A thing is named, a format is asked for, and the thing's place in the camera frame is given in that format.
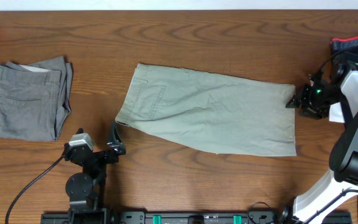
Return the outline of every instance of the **green clip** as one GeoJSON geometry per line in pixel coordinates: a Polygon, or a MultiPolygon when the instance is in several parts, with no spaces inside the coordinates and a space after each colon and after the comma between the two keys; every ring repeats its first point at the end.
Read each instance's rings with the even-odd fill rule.
{"type": "Polygon", "coordinates": [[[241,224],[241,216],[240,215],[234,215],[233,216],[233,224],[241,224]]]}
{"type": "Polygon", "coordinates": [[[153,224],[161,224],[161,216],[160,215],[153,216],[153,224]]]}

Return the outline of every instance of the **wooden surface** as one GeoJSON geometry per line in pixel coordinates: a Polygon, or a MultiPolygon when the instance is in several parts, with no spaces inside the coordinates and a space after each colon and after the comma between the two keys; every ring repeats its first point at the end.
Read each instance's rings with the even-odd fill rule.
{"type": "MultiPolygon", "coordinates": [[[[73,113],[56,142],[0,139],[0,223],[13,198],[62,153],[79,127],[106,149],[137,63],[184,67],[254,80],[308,81],[329,55],[332,37],[358,35],[358,11],[0,12],[0,63],[65,55],[73,63],[73,113]]],[[[127,155],[108,167],[106,202],[149,211],[280,208],[328,169],[343,126],[296,117],[297,157],[215,155],[119,127],[127,155]]],[[[61,162],[18,201],[11,223],[39,223],[65,211],[61,162]]],[[[357,200],[346,202],[357,223],[357,200]]]]}

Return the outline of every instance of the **red fabric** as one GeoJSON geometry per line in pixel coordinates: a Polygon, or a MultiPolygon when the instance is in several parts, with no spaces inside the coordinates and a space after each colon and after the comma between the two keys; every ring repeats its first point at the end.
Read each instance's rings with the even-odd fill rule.
{"type": "Polygon", "coordinates": [[[358,39],[358,36],[347,38],[347,39],[333,38],[331,43],[334,42],[334,41],[348,42],[348,41],[357,40],[357,39],[358,39]]]}

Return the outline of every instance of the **white backdrop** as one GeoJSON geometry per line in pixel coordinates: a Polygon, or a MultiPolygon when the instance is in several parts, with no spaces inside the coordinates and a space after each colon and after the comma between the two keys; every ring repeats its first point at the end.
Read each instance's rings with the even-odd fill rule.
{"type": "Polygon", "coordinates": [[[358,9],[358,0],[0,0],[0,11],[358,9]]]}

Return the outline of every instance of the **wooden table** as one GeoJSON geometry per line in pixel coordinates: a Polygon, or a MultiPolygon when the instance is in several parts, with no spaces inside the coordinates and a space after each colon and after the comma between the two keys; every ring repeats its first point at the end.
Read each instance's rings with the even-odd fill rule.
{"type": "MultiPolygon", "coordinates": [[[[0,12],[0,63],[65,55],[73,63],[73,113],[56,142],[0,139],[0,223],[13,198],[63,151],[79,127],[107,148],[109,123],[136,65],[184,67],[302,85],[329,56],[333,37],[358,35],[358,11],[0,12]]],[[[127,155],[108,167],[107,204],[148,211],[280,208],[328,169],[343,125],[296,116],[297,157],[215,155],[119,127],[127,155]]],[[[80,167],[61,162],[33,185],[11,223],[65,211],[65,183],[80,167]]],[[[341,209],[357,223],[357,200],[341,209]]]]}

